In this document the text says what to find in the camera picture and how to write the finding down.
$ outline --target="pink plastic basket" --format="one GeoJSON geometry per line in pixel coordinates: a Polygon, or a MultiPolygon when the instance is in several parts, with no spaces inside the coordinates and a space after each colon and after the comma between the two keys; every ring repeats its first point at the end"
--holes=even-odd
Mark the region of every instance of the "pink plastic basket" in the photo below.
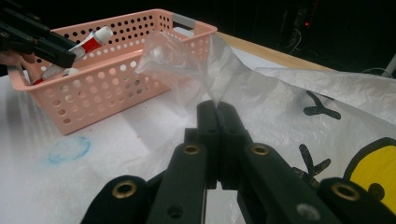
{"type": "MultiPolygon", "coordinates": [[[[9,68],[12,86],[28,91],[63,134],[69,134],[121,110],[169,91],[160,81],[134,68],[139,61],[146,36],[163,31],[180,39],[199,58],[207,54],[210,34],[217,28],[162,9],[152,9],[105,20],[92,21],[54,30],[78,42],[91,30],[108,26],[114,35],[105,46],[93,51],[73,67],[79,72],[31,86],[21,71],[9,68]],[[177,27],[190,27],[192,36],[183,35],[177,27]]],[[[41,73],[50,64],[39,58],[25,67],[41,73]]]]}

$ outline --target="yellow cartoon face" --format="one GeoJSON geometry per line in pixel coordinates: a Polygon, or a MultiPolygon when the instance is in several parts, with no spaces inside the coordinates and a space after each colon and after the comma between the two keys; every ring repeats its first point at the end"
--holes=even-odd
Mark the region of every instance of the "yellow cartoon face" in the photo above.
{"type": "Polygon", "coordinates": [[[344,178],[359,184],[396,214],[396,140],[382,138],[362,148],[344,178]]]}

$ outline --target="blue stain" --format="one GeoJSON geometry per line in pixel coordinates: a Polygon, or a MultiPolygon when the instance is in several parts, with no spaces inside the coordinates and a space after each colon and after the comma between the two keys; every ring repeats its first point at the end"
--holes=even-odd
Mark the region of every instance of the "blue stain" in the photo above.
{"type": "Polygon", "coordinates": [[[58,164],[64,161],[75,161],[90,150],[91,142],[82,136],[65,138],[56,143],[49,153],[49,161],[58,164]]]}

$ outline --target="dark background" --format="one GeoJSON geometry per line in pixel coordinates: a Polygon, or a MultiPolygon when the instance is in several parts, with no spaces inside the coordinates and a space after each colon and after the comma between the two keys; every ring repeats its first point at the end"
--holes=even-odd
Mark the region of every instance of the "dark background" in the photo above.
{"type": "Polygon", "coordinates": [[[14,2],[52,29],[163,8],[217,26],[225,34],[339,71],[386,68],[396,52],[394,0],[14,2]]]}

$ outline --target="wooden table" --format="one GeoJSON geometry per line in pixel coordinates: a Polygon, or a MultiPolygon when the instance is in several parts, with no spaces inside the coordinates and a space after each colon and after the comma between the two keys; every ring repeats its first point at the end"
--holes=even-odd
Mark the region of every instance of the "wooden table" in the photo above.
{"type": "Polygon", "coordinates": [[[227,42],[233,48],[241,49],[250,54],[259,56],[273,63],[278,63],[280,65],[286,66],[288,68],[299,68],[299,69],[314,69],[314,70],[326,70],[333,71],[331,68],[322,66],[320,64],[311,63],[309,61],[296,58],[289,54],[285,54],[274,49],[268,49],[261,45],[257,45],[246,40],[226,35],[221,32],[217,32],[217,34],[227,42]]]}

